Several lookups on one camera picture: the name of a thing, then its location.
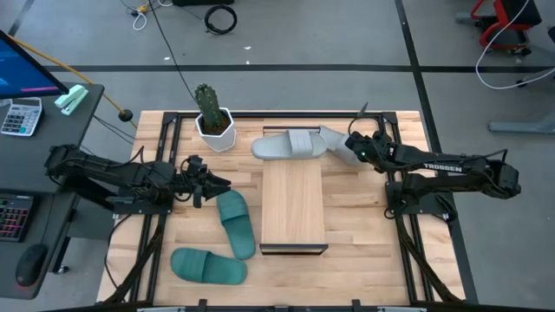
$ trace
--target gray floor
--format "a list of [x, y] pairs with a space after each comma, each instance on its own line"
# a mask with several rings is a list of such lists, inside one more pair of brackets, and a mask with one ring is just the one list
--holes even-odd
[[[140, 0], [127, 0], [138, 5]], [[533, 43], [555, 50], [545, 27], [555, 23], [552, 0], [536, 0], [545, 22], [531, 33]], [[474, 0], [404, 0], [421, 65], [473, 66], [481, 53], [479, 33], [454, 22]], [[0, 2], [0, 29], [15, 21], [22, 0]], [[211, 36], [190, 12], [157, 10], [179, 64], [370, 64], [409, 65], [395, 2], [389, 0], [237, 0], [238, 27], [228, 36]], [[35, 0], [16, 36], [71, 65], [171, 65], [169, 52], [152, 15], [141, 32], [117, 0]], [[488, 55], [487, 66], [549, 66], [541, 54], [522, 63], [503, 53]], [[55, 73], [64, 81], [79, 81]], [[193, 102], [175, 72], [86, 73], [106, 86], [123, 107], [191, 109]], [[356, 71], [186, 72], [187, 81], [213, 85], [222, 105], [231, 109], [371, 109], [421, 110], [411, 73]], [[553, 137], [493, 134], [490, 120], [535, 120], [555, 107], [555, 83], [542, 81], [526, 89], [494, 91], [473, 74], [424, 74], [443, 151], [489, 153], [510, 149], [508, 161], [520, 170], [523, 192], [500, 201], [479, 194], [457, 195], [471, 269], [480, 302], [555, 309], [555, 212], [553, 212]], [[512, 84], [521, 75], [488, 74], [495, 85]], [[129, 133], [115, 110], [102, 101], [102, 118]], [[84, 146], [103, 157], [124, 160], [131, 146], [93, 121]], [[96, 298], [102, 241], [75, 240], [64, 260], [66, 276], [48, 276], [30, 302], [0, 299], [8, 311], [35, 311], [89, 305]]]

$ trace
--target green slide sandal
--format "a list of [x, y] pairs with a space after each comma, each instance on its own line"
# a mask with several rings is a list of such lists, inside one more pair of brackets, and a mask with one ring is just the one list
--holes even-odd
[[244, 263], [207, 250], [178, 248], [170, 264], [175, 275], [189, 282], [238, 285], [246, 278]]
[[245, 260], [254, 256], [256, 249], [254, 234], [252, 234], [249, 209], [241, 194], [230, 190], [216, 197], [219, 218], [225, 227], [233, 255], [237, 259]]

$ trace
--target monitor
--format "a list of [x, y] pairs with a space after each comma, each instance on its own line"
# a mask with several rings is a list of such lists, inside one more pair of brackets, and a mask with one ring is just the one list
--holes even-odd
[[0, 30], [0, 99], [66, 94], [68, 89]]

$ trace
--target red chair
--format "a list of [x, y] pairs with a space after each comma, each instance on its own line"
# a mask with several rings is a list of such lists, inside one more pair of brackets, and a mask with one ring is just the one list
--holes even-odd
[[[480, 45], [485, 48], [491, 39], [517, 16], [526, 4], [526, 0], [494, 0], [493, 7], [495, 8], [496, 16], [476, 15], [476, 12], [484, 2], [485, 0], [479, 0], [474, 5], [470, 17], [475, 21], [474, 25], [483, 31], [480, 37]], [[490, 49], [510, 49], [513, 52], [529, 54], [529, 50], [523, 51], [529, 44], [526, 31], [541, 22], [541, 16], [539, 15], [536, 3], [530, 0], [520, 16], [503, 34], [499, 35], [490, 46]]]

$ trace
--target calculator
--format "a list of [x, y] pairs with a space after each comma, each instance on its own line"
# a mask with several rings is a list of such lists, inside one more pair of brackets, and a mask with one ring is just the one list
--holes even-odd
[[42, 115], [40, 98], [10, 100], [10, 109], [3, 120], [0, 133], [16, 136], [31, 136]]

